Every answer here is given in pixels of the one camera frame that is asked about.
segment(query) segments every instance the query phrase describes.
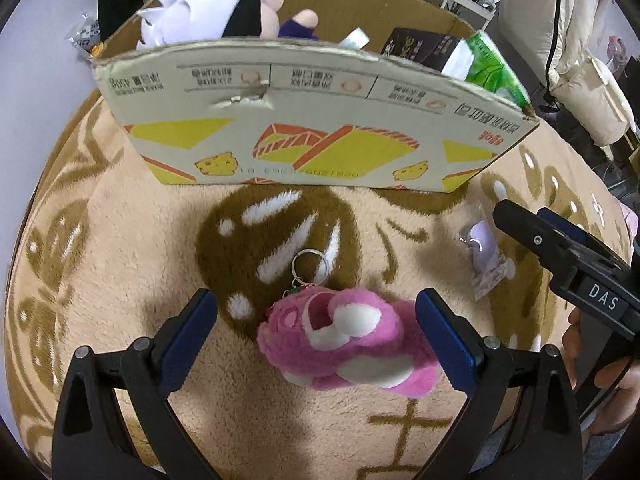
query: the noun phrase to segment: metal screw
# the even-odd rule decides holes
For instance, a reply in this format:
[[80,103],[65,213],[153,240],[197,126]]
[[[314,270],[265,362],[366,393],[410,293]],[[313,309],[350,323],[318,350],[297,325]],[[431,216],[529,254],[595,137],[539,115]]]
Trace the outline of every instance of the metal screw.
[[142,352],[143,350],[149,348],[150,345],[151,339],[149,339],[148,337],[139,337],[133,342],[133,349],[137,350],[138,352]]
[[89,355],[89,347],[88,346],[81,346],[79,349],[76,350],[76,357],[78,359],[84,359],[88,355]]
[[555,345],[545,345],[545,352],[551,357],[558,357],[560,355],[560,351]]
[[487,348],[490,348],[491,350],[497,350],[498,348],[500,348],[500,345],[502,344],[500,343],[500,340],[497,337],[494,337],[492,335],[482,339],[482,342],[484,343],[484,346],[486,346]]

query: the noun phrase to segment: doll face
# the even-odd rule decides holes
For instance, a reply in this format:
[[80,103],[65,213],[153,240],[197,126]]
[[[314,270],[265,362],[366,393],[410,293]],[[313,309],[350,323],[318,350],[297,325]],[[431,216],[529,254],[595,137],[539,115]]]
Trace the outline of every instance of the doll face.
[[261,38],[277,38],[280,31],[278,11],[284,0],[260,0],[260,24],[262,25]]

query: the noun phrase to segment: black package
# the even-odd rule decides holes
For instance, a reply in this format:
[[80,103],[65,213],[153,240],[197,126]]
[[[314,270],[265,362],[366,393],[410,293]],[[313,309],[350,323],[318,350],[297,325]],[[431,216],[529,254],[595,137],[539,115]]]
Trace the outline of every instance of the black package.
[[404,57],[442,72],[460,41],[463,40],[436,32],[396,27],[386,40],[382,54]]

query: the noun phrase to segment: human hand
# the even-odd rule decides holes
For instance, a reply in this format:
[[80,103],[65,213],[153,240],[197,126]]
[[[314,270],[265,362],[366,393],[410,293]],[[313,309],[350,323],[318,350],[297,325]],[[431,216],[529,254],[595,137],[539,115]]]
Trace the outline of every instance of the human hand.
[[[575,359],[580,355],[580,310],[575,308],[568,318],[571,326],[562,336],[564,362],[572,388],[576,385]],[[629,362],[625,357],[600,370],[594,378],[598,388],[611,386]],[[614,433],[624,428],[633,417],[640,400],[640,362],[635,361],[618,385],[613,398],[600,409],[590,425],[589,434]]]

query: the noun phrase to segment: plush doll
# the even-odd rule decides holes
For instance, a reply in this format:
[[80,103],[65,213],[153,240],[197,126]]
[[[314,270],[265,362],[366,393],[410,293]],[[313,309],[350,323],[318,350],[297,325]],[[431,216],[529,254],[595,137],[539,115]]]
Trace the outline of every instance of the plush doll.
[[417,399],[438,379],[414,302],[388,304],[364,288],[284,297],[258,328],[258,346],[287,381],[314,390],[374,384]]
[[278,11],[284,0],[157,0],[160,7],[138,11],[142,41],[138,50],[183,41],[254,38],[317,39],[318,15],[297,13],[282,28]]

